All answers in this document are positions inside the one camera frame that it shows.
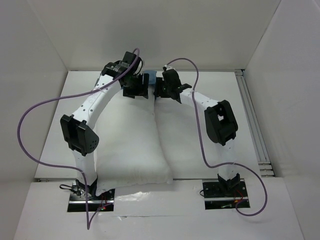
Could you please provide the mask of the blue pillowcase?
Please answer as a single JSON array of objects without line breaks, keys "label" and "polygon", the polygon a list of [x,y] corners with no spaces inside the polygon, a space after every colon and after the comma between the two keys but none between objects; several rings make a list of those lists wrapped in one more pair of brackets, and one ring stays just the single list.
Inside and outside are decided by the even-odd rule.
[{"label": "blue pillowcase", "polygon": [[148,85],[152,87],[155,87],[157,81],[160,81],[162,79],[162,76],[160,76],[160,74],[156,70],[145,70],[143,73],[148,74]]}]

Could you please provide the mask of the white pillow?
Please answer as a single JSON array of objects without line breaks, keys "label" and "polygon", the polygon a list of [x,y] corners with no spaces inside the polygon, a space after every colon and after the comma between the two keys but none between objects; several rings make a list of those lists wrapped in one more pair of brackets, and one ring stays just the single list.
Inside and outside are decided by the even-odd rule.
[{"label": "white pillow", "polygon": [[199,121],[210,104],[189,93],[182,103],[171,99],[135,99],[117,93],[103,110],[97,133],[97,188],[170,183],[174,178],[208,178],[216,174],[204,165],[194,107]]}]

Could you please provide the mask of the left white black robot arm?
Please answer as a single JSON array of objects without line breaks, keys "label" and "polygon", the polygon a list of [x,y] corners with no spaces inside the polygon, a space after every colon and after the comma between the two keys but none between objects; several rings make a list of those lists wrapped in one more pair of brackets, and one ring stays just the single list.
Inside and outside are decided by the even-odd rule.
[{"label": "left white black robot arm", "polygon": [[120,90],[124,90],[129,97],[148,96],[149,79],[140,74],[142,67],[141,58],[109,62],[80,107],[71,115],[64,114],[60,119],[64,141],[74,156],[75,167],[80,170],[76,185],[88,200],[94,199],[99,193],[94,162],[94,151],[100,141],[94,131],[96,122]]}]

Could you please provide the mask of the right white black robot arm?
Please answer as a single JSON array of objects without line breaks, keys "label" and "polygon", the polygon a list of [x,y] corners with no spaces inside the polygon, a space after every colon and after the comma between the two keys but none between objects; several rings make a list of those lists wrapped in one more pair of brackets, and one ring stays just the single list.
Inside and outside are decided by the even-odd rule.
[{"label": "right white black robot arm", "polygon": [[[163,68],[162,77],[155,78],[154,97],[172,99],[194,108],[200,150],[208,168],[214,169],[235,164],[234,139],[236,138],[238,123],[227,100],[216,101],[195,91],[195,86],[187,83],[182,84],[178,72],[166,66]],[[207,162],[200,126],[200,111],[204,113],[206,133],[215,144],[216,151],[220,154],[219,159],[227,160],[227,162],[216,165],[209,165]]]}]

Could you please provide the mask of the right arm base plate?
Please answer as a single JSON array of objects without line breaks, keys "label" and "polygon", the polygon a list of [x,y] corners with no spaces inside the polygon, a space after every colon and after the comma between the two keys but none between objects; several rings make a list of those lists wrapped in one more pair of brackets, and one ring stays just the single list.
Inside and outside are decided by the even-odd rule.
[{"label": "right arm base plate", "polygon": [[250,208],[246,183],[243,179],[231,191],[224,192],[217,179],[203,180],[199,194],[204,199],[205,210]]}]

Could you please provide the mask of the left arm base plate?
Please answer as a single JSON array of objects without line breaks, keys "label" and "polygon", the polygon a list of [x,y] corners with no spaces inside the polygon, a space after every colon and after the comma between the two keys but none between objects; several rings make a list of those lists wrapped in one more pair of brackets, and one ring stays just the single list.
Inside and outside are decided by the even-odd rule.
[{"label": "left arm base plate", "polygon": [[[79,188],[75,182],[72,185],[65,186],[70,191],[67,212],[68,213],[82,213],[86,212],[85,192]],[[108,190],[99,196],[88,194],[88,211],[95,212],[100,208],[101,212],[113,212],[115,189]]]}]

